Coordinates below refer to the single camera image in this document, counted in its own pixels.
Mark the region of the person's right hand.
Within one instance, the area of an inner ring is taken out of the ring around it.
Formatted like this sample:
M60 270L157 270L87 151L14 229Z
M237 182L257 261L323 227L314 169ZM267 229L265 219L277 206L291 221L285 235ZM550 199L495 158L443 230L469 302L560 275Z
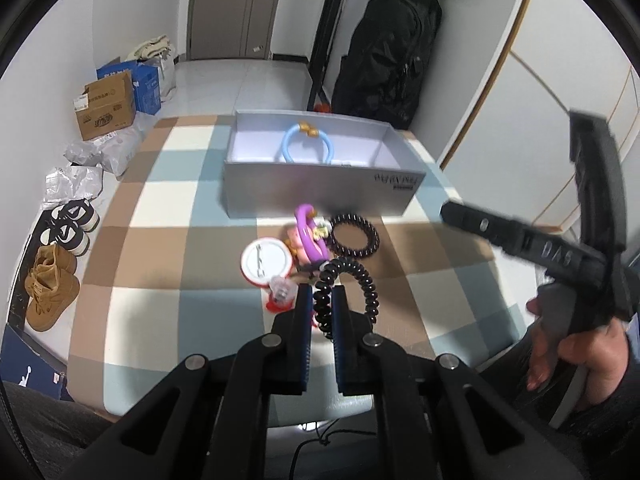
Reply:
M614 410L639 411L639 370L631 363L632 352L627 325L613 318L607 326L567 336L555 347L550 344L541 324L532 329L532 352L529 357L526 388L532 401L541 401L542 384L551 376L551 349L561 361L583 366L587 370L584 393L578 406L591 408L604 405Z

